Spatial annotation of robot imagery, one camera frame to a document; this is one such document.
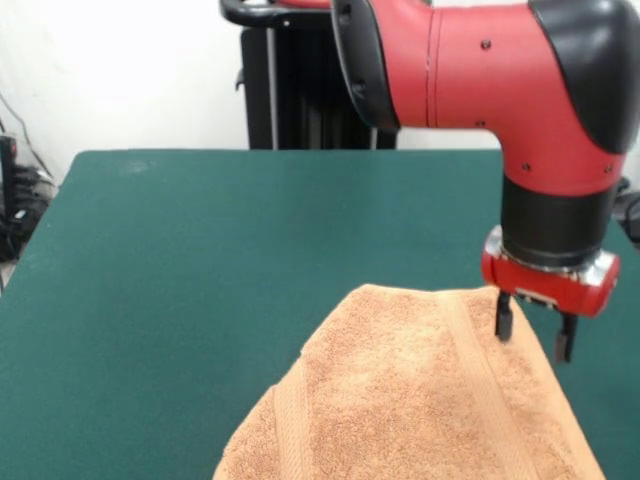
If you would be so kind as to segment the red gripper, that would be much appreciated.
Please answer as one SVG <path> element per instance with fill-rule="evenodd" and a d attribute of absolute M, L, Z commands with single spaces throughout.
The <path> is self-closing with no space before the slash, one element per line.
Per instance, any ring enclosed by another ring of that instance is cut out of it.
<path fill-rule="evenodd" d="M 551 273 L 518 264 L 505 255 L 482 254 L 486 283 L 498 287 L 495 336 L 511 339 L 513 312 L 511 295 L 535 301 L 561 311 L 562 325 L 554 342 L 554 361 L 570 363 L 579 317 L 595 317 L 608 303 L 620 273 L 620 258 L 601 252 L 586 269 L 573 273 Z"/>

